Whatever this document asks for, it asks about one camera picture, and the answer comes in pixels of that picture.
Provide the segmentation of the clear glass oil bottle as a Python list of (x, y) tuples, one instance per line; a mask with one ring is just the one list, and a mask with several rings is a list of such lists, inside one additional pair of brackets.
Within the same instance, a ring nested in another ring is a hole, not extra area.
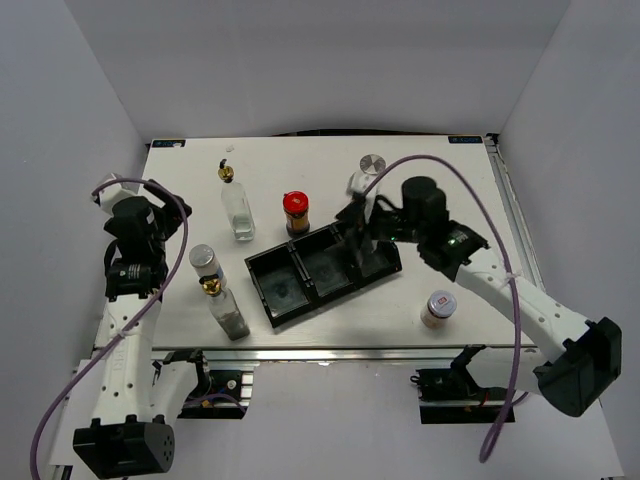
[(255, 223), (244, 186), (235, 180), (233, 168), (222, 159), (218, 167), (222, 181), (221, 201), (232, 233), (237, 241), (248, 242), (255, 237)]

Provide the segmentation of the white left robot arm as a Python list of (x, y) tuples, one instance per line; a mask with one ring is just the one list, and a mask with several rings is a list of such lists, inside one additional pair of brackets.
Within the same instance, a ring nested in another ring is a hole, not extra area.
[(114, 238), (105, 255), (105, 313), (109, 342), (101, 350), (104, 373), (89, 426), (73, 435), (73, 449), (99, 479), (167, 472), (174, 461), (173, 426), (186, 398), (199, 399), (211, 374), (177, 363), (152, 375), (154, 330), (161, 301), (175, 274), (165, 243), (185, 230), (191, 209), (160, 193), (116, 202), (104, 225)]

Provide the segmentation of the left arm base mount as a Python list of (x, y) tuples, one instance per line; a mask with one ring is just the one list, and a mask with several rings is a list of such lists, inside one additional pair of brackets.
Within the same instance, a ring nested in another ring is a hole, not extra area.
[(242, 370), (212, 370), (201, 349), (170, 351), (152, 365), (152, 404), (167, 407), (168, 419), (244, 418), (248, 396), (242, 393)]

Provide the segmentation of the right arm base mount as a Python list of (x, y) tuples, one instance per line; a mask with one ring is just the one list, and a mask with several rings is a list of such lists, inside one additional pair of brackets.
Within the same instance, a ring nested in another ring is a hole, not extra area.
[(410, 377), (417, 388), (423, 425), (491, 424), (506, 399), (506, 389), (480, 387), (466, 367), (485, 346), (466, 346), (446, 368), (419, 369)]

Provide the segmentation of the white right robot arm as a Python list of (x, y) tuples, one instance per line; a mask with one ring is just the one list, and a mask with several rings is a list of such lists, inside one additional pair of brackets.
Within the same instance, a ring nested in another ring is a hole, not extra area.
[(519, 356), (517, 389), (579, 417), (619, 377), (618, 324), (607, 317), (590, 320), (508, 273), (486, 239), (451, 219), (446, 195), (433, 179), (405, 180), (400, 207), (378, 194), (372, 175), (353, 174), (346, 192), (351, 201), (336, 218), (346, 228), (345, 246), (358, 264), (384, 242), (413, 243), (426, 265), (483, 299), (533, 341), (535, 352)]

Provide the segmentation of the glass bottle with brown residue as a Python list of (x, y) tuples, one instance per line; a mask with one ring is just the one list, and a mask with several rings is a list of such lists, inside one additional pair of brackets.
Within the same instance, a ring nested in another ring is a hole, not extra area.
[(247, 337), (249, 326), (239, 310), (232, 291), (222, 286), (220, 279), (214, 275), (199, 279), (202, 290), (207, 296), (212, 316), (231, 341)]

